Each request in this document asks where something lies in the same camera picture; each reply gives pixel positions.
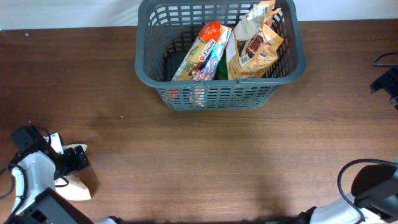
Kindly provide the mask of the white plastic bread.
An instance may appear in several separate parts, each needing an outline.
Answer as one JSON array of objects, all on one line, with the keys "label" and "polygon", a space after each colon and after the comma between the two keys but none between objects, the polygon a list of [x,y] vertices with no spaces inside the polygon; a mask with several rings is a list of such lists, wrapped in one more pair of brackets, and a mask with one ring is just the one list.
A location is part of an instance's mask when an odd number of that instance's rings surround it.
[{"label": "white plastic bread", "polygon": [[56,192],[69,201],[90,200],[88,187],[74,174],[65,177],[68,182],[59,178],[54,181]]}]

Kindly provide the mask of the orange snack bag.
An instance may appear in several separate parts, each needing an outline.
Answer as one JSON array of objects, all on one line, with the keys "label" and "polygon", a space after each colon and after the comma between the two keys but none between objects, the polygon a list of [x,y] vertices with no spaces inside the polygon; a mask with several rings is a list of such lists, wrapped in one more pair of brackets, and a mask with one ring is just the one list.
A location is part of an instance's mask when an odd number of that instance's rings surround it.
[{"label": "orange snack bag", "polygon": [[261,78],[277,61],[284,39],[272,28],[274,15],[281,11],[275,0],[252,7],[233,29],[226,46],[228,78]]}]

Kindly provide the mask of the orange noodle packet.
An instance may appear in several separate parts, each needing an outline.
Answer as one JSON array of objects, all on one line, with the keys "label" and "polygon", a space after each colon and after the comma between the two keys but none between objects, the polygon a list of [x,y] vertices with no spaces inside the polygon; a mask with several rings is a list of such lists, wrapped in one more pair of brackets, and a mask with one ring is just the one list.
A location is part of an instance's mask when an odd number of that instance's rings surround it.
[{"label": "orange noodle packet", "polygon": [[190,50],[182,60],[180,66],[172,77],[173,81],[194,80],[196,72],[203,68],[205,60],[209,57],[223,32],[220,21],[213,21],[203,26]]}]

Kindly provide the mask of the colourful tissue multipack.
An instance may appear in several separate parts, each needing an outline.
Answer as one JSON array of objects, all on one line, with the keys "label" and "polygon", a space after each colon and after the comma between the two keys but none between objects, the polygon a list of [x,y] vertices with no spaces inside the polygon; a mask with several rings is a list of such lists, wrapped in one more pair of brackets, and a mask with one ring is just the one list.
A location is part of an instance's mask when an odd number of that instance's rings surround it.
[{"label": "colourful tissue multipack", "polygon": [[213,80],[215,77],[218,64],[224,54],[224,50],[232,33],[232,28],[230,27],[221,26],[221,28],[223,30],[221,37],[215,44],[209,57],[205,60],[203,68],[197,71],[193,77],[195,81],[208,81]]}]

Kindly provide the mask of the green lid jar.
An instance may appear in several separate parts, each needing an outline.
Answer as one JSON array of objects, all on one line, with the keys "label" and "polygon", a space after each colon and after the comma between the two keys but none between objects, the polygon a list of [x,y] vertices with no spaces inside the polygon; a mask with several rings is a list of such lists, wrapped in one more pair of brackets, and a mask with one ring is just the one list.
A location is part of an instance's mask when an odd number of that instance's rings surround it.
[{"label": "green lid jar", "polygon": [[228,80],[228,69],[225,57],[222,57],[219,61],[216,76],[218,80]]}]

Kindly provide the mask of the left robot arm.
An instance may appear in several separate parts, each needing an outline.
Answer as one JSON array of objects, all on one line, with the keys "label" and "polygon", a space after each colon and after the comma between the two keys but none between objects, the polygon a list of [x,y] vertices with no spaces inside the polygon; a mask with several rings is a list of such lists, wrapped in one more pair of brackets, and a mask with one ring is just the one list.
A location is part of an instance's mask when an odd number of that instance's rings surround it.
[{"label": "left robot arm", "polygon": [[71,204],[91,198],[75,176],[90,166],[87,146],[64,146],[59,133],[43,136],[44,132],[40,126],[22,126],[11,135],[19,150],[4,168],[16,195],[7,223],[91,223]]}]

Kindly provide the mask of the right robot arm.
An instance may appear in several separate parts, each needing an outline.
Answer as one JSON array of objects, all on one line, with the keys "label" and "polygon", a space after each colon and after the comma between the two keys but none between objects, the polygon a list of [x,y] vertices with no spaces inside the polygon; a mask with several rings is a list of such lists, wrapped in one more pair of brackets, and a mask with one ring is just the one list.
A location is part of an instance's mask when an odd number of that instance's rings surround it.
[{"label": "right robot arm", "polygon": [[[351,192],[345,194],[342,177],[357,164],[364,166],[356,175]],[[323,207],[313,207],[284,223],[352,224],[392,223],[397,221],[397,160],[356,159],[338,173],[337,187],[341,198]]]}]

